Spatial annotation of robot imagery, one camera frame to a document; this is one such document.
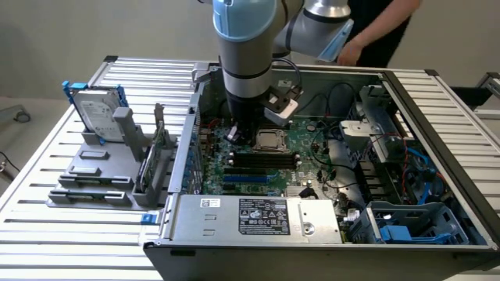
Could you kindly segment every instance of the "floor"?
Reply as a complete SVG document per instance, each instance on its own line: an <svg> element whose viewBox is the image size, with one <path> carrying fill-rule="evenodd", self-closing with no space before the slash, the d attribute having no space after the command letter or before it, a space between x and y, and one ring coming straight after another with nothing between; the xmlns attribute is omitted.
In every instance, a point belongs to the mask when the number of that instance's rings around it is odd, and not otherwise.
<svg viewBox="0 0 500 281"><path fill-rule="evenodd" d="M12 163L23 169L52 127L70 107L67 100L0 97L0 109L22 104L30 115L28 123L7 121L0 123L0 151ZM0 179L0 195L8 182Z"/></svg>

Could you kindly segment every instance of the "person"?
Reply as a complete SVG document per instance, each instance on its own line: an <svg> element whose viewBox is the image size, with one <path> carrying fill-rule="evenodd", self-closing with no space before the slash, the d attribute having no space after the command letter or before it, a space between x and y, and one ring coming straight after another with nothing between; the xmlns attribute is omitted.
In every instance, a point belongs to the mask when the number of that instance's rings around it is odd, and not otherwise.
<svg viewBox="0 0 500 281"><path fill-rule="evenodd" d="M422 0L348 0L352 32L338 65L386 68Z"/></svg>

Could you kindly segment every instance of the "robotic arm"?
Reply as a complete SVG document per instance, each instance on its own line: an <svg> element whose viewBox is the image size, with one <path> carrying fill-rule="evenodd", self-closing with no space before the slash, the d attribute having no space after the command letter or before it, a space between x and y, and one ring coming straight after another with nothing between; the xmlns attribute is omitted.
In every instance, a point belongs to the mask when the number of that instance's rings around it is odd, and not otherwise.
<svg viewBox="0 0 500 281"><path fill-rule="evenodd" d="M214 5L232 142L266 116L284 126L299 104L272 87L272 60L291 51L334 61L354 22L347 0L199 0Z"/></svg>

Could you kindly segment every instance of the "gray wall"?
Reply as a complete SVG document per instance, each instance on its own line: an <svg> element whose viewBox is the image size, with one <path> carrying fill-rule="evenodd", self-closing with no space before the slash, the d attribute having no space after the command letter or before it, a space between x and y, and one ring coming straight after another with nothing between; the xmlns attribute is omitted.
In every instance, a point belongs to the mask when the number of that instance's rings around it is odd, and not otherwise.
<svg viewBox="0 0 500 281"><path fill-rule="evenodd" d="M424 0L391 66L454 85L500 71L498 0ZM196 0L0 0L0 95L63 98L108 54L215 60L211 7Z"/></svg>

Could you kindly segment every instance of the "power supply label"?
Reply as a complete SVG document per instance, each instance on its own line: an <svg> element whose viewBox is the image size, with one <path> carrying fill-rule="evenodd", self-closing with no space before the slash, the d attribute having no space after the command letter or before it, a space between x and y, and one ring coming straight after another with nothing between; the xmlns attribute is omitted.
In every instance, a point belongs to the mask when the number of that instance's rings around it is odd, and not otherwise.
<svg viewBox="0 0 500 281"><path fill-rule="evenodd" d="M240 199L239 218L243 235L290 235L287 200Z"/></svg>

